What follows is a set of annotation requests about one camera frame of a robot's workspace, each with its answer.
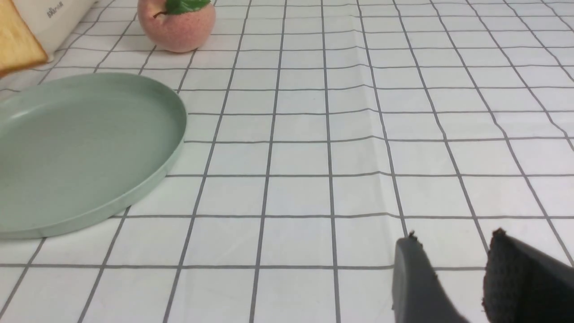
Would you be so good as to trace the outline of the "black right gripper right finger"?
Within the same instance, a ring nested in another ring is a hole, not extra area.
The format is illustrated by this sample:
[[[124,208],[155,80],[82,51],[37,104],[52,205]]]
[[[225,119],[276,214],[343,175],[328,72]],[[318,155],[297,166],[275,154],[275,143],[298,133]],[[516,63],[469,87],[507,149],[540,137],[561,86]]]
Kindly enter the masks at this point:
[[[571,323],[574,270],[496,229],[487,253],[483,308],[491,323]]]

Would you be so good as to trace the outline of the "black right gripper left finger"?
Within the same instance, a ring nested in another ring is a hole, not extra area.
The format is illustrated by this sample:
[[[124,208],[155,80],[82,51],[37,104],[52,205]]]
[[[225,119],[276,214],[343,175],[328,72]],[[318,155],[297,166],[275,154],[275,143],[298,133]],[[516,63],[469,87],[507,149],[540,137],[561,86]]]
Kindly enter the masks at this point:
[[[467,323],[411,231],[396,241],[391,295],[396,323]]]

